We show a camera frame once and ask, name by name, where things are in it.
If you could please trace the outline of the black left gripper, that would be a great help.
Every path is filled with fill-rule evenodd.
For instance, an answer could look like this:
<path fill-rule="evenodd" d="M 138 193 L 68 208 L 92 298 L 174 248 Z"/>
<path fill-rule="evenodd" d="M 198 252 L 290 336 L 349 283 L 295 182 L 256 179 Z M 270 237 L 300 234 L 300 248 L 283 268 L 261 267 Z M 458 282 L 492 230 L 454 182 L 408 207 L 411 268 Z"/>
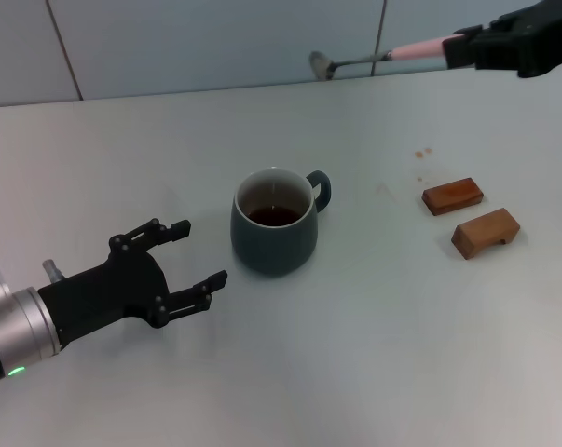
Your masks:
<path fill-rule="evenodd" d="M 226 285 L 226 270 L 169 294 L 162 270 L 147 252 L 188 237 L 190 230 L 188 220 L 166 226 L 152 219 L 112 237 L 104 263 L 39 289 L 61 347 L 123 318 L 139 318 L 158 329 L 209 310 L 213 294 Z"/>

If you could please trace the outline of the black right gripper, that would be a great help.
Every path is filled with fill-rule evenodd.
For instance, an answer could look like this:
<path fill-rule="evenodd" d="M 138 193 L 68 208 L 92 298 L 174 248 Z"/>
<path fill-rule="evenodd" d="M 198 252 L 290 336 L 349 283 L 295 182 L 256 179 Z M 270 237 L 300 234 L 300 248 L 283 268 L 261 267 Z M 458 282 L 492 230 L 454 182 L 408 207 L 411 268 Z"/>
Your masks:
<path fill-rule="evenodd" d="M 562 64 L 562 0 L 540 1 L 505 14 L 483 30 L 483 26 L 459 29 L 443 41 L 448 70 L 475 66 L 478 70 L 511 70 L 520 78 L 531 78 Z"/>

